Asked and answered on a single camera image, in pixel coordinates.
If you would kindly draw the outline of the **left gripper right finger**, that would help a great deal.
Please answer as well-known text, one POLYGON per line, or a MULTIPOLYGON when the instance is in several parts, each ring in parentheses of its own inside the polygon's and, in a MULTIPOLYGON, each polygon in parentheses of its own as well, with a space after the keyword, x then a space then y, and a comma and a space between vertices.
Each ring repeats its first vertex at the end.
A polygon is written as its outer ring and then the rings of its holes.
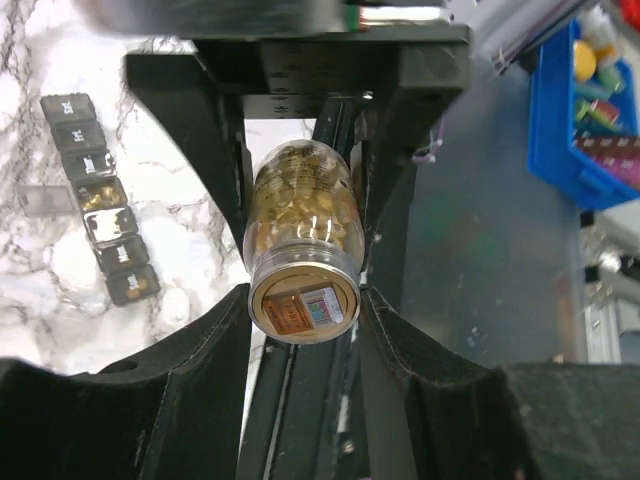
POLYGON ((639 370, 484 368, 362 293, 359 338, 376 479, 635 479, 639 370))

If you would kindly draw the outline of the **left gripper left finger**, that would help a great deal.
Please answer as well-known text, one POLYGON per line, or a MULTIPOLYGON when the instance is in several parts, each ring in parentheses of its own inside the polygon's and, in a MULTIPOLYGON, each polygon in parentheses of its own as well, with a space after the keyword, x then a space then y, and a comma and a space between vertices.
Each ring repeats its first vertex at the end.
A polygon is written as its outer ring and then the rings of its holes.
POLYGON ((5 479, 231 479, 251 322, 246 285, 96 374, 1 363, 5 479))

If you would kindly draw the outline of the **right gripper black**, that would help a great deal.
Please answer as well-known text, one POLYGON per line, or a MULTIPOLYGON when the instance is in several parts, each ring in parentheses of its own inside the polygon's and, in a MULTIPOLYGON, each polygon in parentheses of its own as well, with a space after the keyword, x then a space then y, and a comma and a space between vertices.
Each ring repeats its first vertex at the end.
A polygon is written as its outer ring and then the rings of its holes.
POLYGON ((311 37, 197 39, 193 55, 129 53, 130 92, 182 152, 243 250, 253 187, 244 118, 317 117, 359 104, 360 212, 368 266, 393 189, 470 82, 468 27, 371 27, 311 37))

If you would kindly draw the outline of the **clear jar of yellow pills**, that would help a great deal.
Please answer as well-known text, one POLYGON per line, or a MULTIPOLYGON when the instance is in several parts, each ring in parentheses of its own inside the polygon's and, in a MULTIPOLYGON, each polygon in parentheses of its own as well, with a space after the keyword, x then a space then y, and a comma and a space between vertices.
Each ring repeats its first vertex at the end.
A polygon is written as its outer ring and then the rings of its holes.
POLYGON ((348 166, 315 140, 272 150, 258 170, 243 257, 248 311, 268 336, 315 344, 346 332, 360 311, 365 241, 348 166))

